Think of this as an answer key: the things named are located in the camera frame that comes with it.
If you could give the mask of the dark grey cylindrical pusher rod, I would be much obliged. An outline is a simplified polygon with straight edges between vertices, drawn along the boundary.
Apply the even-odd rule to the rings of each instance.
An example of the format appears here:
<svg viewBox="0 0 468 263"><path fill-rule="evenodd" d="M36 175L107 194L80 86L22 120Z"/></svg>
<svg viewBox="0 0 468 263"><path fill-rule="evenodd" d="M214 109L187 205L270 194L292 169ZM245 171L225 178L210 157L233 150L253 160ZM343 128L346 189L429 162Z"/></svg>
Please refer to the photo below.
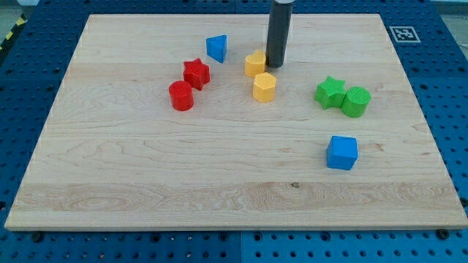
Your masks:
<svg viewBox="0 0 468 263"><path fill-rule="evenodd" d="M265 49L266 65L270 68L279 68L284 63L294 2L294 0L271 2Z"/></svg>

